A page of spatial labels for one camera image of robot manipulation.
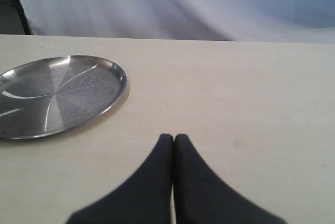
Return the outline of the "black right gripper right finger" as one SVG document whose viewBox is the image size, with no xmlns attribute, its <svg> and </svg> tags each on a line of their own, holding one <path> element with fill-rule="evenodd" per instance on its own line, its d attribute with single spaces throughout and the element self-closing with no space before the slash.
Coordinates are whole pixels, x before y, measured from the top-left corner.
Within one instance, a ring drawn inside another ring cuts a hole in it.
<svg viewBox="0 0 335 224">
<path fill-rule="evenodd" d="M 186 134 L 174 141 L 174 203 L 177 223 L 285 223 L 227 185 Z"/>
</svg>

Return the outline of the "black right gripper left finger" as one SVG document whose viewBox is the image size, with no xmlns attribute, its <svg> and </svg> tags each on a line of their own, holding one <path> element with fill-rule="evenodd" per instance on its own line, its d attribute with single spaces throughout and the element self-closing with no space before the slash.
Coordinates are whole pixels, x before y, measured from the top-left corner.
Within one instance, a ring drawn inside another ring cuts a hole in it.
<svg viewBox="0 0 335 224">
<path fill-rule="evenodd" d="M 74 212 L 68 223 L 170 223 L 173 137 L 161 134 L 141 166 L 114 191 Z"/>
</svg>

